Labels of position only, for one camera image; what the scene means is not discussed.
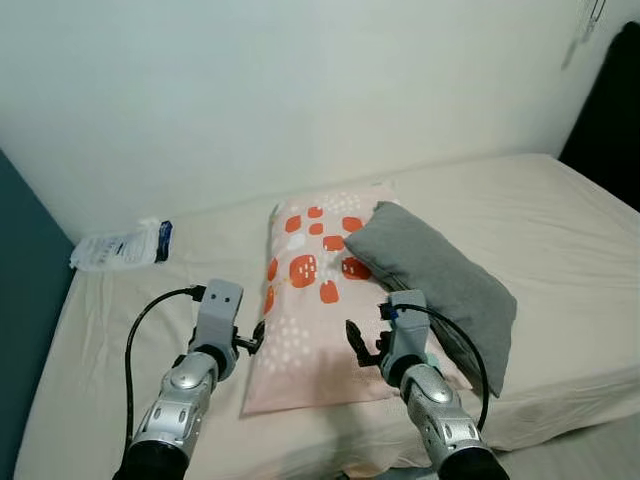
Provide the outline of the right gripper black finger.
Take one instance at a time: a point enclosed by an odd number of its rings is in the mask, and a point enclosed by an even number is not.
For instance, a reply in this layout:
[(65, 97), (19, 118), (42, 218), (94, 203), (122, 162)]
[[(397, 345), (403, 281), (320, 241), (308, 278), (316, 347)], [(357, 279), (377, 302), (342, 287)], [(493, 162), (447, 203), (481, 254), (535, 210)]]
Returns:
[(372, 366), (372, 355), (367, 348), (361, 330), (352, 320), (346, 320), (346, 339), (349, 347), (355, 352), (358, 366)]

